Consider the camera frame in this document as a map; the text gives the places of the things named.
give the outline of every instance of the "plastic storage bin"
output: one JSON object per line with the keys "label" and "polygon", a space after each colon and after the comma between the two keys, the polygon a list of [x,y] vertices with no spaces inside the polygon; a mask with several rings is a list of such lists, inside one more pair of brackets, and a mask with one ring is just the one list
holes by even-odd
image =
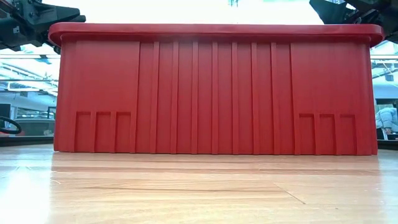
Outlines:
{"label": "plastic storage bin", "polygon": [[375,25],[59,23],[55,150],[377,154]]}

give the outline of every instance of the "bin wall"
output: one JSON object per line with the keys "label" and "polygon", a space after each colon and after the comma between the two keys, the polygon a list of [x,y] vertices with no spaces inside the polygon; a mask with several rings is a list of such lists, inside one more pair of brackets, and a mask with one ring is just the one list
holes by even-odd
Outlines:
{"label": "bin wall", "polygon": [[63,40],[55,150],[377,154],[369,44]]}

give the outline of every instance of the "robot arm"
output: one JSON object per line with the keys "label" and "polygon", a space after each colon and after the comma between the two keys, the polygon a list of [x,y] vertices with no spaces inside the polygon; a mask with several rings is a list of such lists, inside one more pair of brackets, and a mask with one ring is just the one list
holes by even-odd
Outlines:
{"label": "robot arm", "polygon": [[[377,24],[398,44],[398,0],[310,0],[325,24]],[[347,8],[350,4],[355,9]]]}
{"label": "robot arm", "polygon": [[40,47],[46,43],[60,53],[47,38],[50,26],[85,21],[86,17],[75,8],[44,4],[42,0],[0,0],[0,50],[20,51],[25,44]]}

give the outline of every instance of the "person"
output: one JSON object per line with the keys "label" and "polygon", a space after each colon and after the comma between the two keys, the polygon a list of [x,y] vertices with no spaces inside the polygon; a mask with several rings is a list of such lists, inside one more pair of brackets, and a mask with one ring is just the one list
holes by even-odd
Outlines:
{"label": "person", "polygon": [[384,108],[376,113],[377,139],[387,140],[386,134],[398,133],[398,111],[397,108]]}

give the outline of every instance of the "bin lip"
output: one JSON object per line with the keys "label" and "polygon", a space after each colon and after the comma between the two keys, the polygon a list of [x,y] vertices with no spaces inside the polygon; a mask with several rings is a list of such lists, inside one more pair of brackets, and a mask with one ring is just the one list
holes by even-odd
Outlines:
{"label": "bin lip", "polygon": [[339,25],[248,25],[248,24],[90,24],[59,22],[49,29],[49,40],[61,46],[63,34],[147,34],[147,35],[273,35],[273,36],[368,36],[370,47],[384,39],[381,26],[374,24]]}

